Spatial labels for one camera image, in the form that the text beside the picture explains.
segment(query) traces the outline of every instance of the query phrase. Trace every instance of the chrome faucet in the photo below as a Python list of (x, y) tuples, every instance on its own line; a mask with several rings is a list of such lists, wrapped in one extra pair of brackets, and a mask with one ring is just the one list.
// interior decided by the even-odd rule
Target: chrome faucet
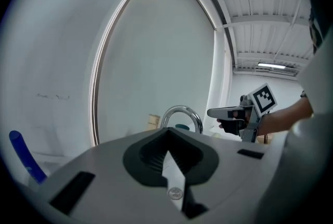
[(196, 132), (202, 133), (202, 130), (203, 130), (202, 121), (201, 121), (199, 115), (197, 113), (195, 113), (194, 110), (192, 110), (191, 108), (189, 108), (188, 106), (185, 106), (185, 105), (176, 105), (176, 106), (169, 108), (165, 112), (165, 114), (162, 118), (161, 128), (167, 127), (170, 117), (176, 112), (183, 112), (186, 115), (188, 115), (194, 122), (194, 126), (196, 127)]

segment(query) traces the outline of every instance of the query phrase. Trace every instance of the blue object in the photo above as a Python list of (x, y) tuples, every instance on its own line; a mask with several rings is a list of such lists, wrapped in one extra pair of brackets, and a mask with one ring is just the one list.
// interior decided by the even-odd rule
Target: blue object
[(42, 184), (43, 181), (47, 179), (47, 176), (36, 163), (35, 159), (33, 159), (27, 145), (25, 144), (22, 134), (16, 130), (12, 130), (9, 133), (9, 139), (28, 173), (38, 184)]
[(184, 130), (189, 130), (189, 127), (187, 125), (183, 124), (176, 124), (176, 128), (184, 129)]

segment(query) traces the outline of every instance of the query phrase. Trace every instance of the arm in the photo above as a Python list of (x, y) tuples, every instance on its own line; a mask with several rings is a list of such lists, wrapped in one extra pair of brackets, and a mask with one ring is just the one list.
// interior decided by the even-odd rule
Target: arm
[(308, 98), (302, 97), (295, 104), (263, 117), (258, 135), (289, 130), (298, 120), (309, 118), (313, 113)]

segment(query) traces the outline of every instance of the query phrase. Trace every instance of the ceiling light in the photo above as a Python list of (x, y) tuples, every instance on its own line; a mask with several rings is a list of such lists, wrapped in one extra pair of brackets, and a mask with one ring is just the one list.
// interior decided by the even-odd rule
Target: ceiling light
[(259, 63), (258, 66), (259, 67), (269, 67), (269, 68), (280, 68), (280, 69), (286, 68), (286, 66), (284, 66), (284, 65), (277, 65), (277, 64), (270, 64), (270, 63)]

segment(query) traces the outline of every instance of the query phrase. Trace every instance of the ceiling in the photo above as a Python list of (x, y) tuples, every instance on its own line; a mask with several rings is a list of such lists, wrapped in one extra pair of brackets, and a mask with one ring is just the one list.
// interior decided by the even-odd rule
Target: ceiling
[[(309, 33), (309, 0), (224, 0), (233, 29), (236, 73), (267, 74), (296, 79), (313, 56)], [(290, 69), (259, 69), (258, 62)]]

